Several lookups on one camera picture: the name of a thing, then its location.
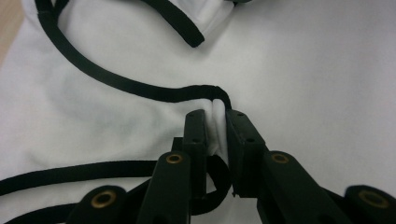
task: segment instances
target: table surface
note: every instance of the table surface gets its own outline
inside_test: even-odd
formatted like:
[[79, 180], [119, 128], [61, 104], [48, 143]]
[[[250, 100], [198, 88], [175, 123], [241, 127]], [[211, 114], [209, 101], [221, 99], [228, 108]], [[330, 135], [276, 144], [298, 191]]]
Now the table surface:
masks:
[[20, 0], [0, 1], [0, 66], [6, 58], [9, 46], [20, 29], [23, 10]]

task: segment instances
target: screw hole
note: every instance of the screw hole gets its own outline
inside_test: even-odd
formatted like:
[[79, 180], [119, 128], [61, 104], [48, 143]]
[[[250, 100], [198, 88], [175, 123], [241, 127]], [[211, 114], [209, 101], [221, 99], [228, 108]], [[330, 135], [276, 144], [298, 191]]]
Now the screw hole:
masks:
[[113, 190], [105, 190], [96, 194], [91, 200], [91, 206], [94, 208], [105, 208], [116, 201], [117, 194]]
[[272, 160], [277, 162], [277, 163], [288, 163], [289, 162], [289, 158], [286, 157], [285, 155], [282, 154], [274, 154], [271, 156]]
[[172, 154], [172, 155], [166, 157], [166, 161], [168, 163], [176, 164], [176, 163], [180, 163], [181, 161], [183, 161], [183, 157], [181, 157], [178, 154]]
[[377, 194], [376, 192], [370, 190], [362, 190], [359, 192], [359, 197], [365, 203], [370, 204], [373, 207], [377, 208], [388, 208], [389, 202], [387, 199]]

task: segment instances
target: black plastic part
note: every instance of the black plastic part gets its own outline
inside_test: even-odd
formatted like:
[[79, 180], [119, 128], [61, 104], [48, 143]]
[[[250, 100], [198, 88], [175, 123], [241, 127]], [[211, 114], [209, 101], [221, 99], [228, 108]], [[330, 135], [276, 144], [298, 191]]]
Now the black plastic part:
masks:
[[352, 223], [291, 155], [279, 151], [264, 153], [262, 177], [286, 223]]
[[268, 151], [264, 140], [248, 116], [226, 111], [228, 159], [233, 193], [241, 198], [259, 196], [262, 154]]
[[124, 189], [102, 186], [88, 193], [76, 206], [66, 224], [120, 224], [120, 212], [126, 199]]
[[65, 223], [70, 213], [77, 206], [76, 203], [60, 204], [38, 209], [22, 216], [15, 217], [5, 224], [54, 224]]
[[194, 199], [206, 196], [207, 146], [205, 111], [191, 111], [186, 115], [182, 150], [191, 158], [191, 196]]
[[168, 152], [157, 162], [137, 224], [187, 224], [191, 218], [191, 161], [187, 153]]
[[120, 220], [124, 221], [121, 222], [122, 224], [136, 223], [140, 207], [142, 206], [143, 200], [149, 187], [149, 181], [150, 179], [127, 192], [126, 200], [120, 214]]
[[396, 223], [396, 199], [382, 190], [368, 186], [349, 187], [345, 201], [355, 223]]
[[266, 185], [262, 185], [260, 197], [257, 199], [257, 211], [262, 224], [285, 224], [285, 218]]
[[182, 150], [183, 150], [183, 138], [174, 137], [171, 151], [182, 151]]

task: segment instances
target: black strap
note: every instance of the black strap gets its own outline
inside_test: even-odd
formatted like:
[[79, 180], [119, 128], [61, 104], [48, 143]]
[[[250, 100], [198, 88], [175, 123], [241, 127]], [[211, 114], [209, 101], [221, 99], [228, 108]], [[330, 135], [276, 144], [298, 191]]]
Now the black strap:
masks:
[[168, 0], [142, 0], [155, 8], [163, 18], [183, 37], [193, 48], [205, 41], [198, 27], [178, 7]]
[[64, 8], [67, 6], [67, 3], [69, 3], [69, 0], [57, 0], [55, 2], [55, 6], [53, 7], [53, 18], [58, 22], [59, 16], [61, 15], [62, 11]]
[[[230, 172], [225, 162], [219, 156], [211, 156], [207, 158], [207, 172], [212, 178], [216, 190], [208, 193], [203, 200], [193, 200], [191, 202], [191, 214], [193, 216], [208, 213], [217, 208], [227, 196], [231, 187]], [[137, 186], [135, 189], [132, 189], [130, 192], [134, 192], [141, 188], [147, 188], [147, 186], [148, 182], [145, 182]], [[76, 205], [76, 203], [70, 203], [43, 208], [24, 214], [20, 217], [16, 217], [6, 224], [54, 224], [66, 222], [69, 214], [73, 211]]]
[[83, 73], [117, 90], [126, 91], [134, 95], [155, 101], [179, 103], [197, 99], [220, 99], [226, 109], [231, 109], [230, 98], [222, 88], [209, 85], [193, 85], [179, 89], [157, 87], [131, 80], [114, 74], [92, 63], [80, 54], [67, 40], [53, 18], [50, 0], [35, 0], [38, 18], [49, 39], [62, 55]]
[[0, 196], [18, 190], [84, 180], [152, 176], [156, 161], [107, 161], [55, 168], [0, 181]]

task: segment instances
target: white cloth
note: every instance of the white cloth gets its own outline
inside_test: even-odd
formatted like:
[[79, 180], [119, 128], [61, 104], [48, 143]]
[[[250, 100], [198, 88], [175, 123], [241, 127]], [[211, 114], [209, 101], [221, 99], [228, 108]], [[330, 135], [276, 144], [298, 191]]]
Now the white cloth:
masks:
[[208, 36], [233, 10], [233, 2], [224, 0], [170, 0], [197, 26], [203, 36]]
[[[97, 161], [157, 159], [203, 108], [211, 152], [225, 155], [222, 102], [150, 101], [87, 77], [44, 34], [35, 3], [0, 74], [0, 179]], [[192, 49], [139, 1], [71, 1], [60, 27], [105, 69], [152, 85], [221, 86], [270, 150], [293, 155], [318, 183], [343, 195], [365, 184], [396, 196], [396, 2], [268, 0], [236, 7]], [[23, 190], [1, 197], [0, 223], [78, 202], [104, 184]], [[191, 223], [260, 223], [255, 200], [226, 198]]]

